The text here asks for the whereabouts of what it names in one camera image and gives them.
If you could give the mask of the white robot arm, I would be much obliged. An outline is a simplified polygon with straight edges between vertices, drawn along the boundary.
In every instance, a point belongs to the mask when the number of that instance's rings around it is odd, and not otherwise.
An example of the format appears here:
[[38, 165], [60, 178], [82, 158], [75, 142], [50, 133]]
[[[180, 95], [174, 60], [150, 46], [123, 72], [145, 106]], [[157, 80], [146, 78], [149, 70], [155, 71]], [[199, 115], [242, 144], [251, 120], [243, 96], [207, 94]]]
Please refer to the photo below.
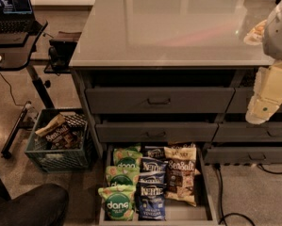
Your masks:
[[268, 18], [257, 24], [243, 41], [251, 45], [261, 43], [264, 54], [274, 59], [274, 64], [270, 67], [258, 69], [254, 95], [245, 115], [249, 123], [262, 124], [282, 105], [282, 0]]

